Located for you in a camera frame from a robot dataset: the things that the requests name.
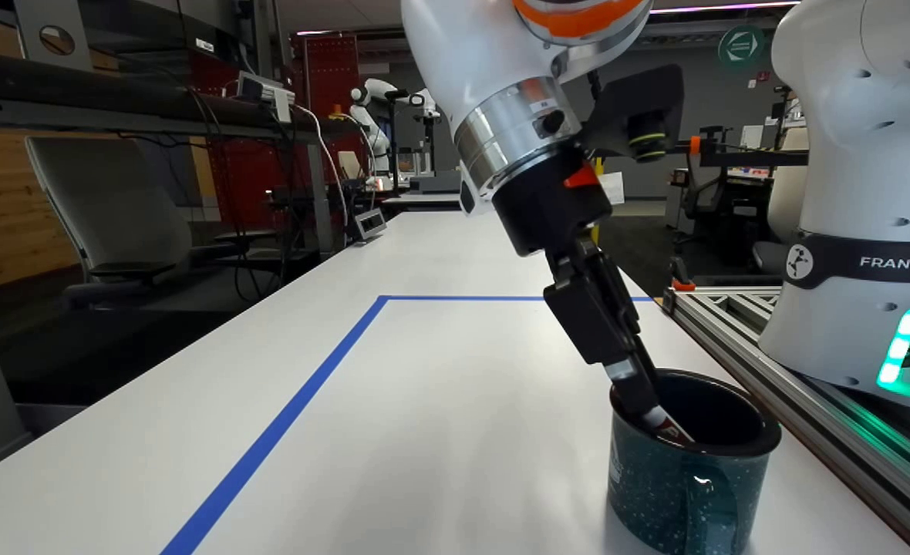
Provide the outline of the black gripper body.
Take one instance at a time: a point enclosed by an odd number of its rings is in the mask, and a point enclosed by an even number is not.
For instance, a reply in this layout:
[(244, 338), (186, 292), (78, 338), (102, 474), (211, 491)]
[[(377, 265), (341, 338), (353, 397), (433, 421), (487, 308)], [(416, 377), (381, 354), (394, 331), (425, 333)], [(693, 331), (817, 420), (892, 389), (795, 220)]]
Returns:
[(505, 178), (495, 211), (520, 256), (563, 252), (591, 223), (612, 212), (612, 200), (585, 163), (585, 154), (564, 141), (547, 160)]

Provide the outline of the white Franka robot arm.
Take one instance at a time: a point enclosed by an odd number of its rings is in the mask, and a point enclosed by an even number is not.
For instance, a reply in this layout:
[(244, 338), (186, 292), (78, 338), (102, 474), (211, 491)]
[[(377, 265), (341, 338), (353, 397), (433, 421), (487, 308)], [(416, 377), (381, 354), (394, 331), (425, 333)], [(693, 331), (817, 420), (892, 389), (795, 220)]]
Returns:
[[(632, 411), (656, 370), (615, 261), (591, 127), (564, 84), (623, 54), (650, 0), (400, 0), (425, 88), (511, 247), (539, 250), (547, 305)], [(805, 114), (810, 171), (785, 288), (759, 349), (801, 374), (910, 408), (910, 0), (795, 0), (773, 40)]]

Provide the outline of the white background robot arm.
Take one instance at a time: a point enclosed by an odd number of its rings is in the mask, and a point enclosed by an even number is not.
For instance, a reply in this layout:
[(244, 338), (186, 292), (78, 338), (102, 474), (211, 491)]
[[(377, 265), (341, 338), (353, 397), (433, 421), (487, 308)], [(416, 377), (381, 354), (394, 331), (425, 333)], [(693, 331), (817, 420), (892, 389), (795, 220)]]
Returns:
[(409, 92), (382, 76), (363, 76), (353, 88), (353, 104), (348, 104), (348, 119), (356, 123), (356, 128), (361, 134), (361, 140), (366, 146), (366, 173), (372, 175), (390, 175), (394, 189), (412, 189), (416, 178), (429, 178), (433, 175), (433, 147), (425, 147), (420, 154), (416, 171), (412, 171), (412, 173), (399, 171), (394, 154), (393, 154), (393, 140), (372, 114), (374, 104), (387, 104), (387, 107), (412, 104), (414, 114), (420, 117), (423, 128), (433, 128), (433, 123), (442, 117), (433, 92), (429, 88)]

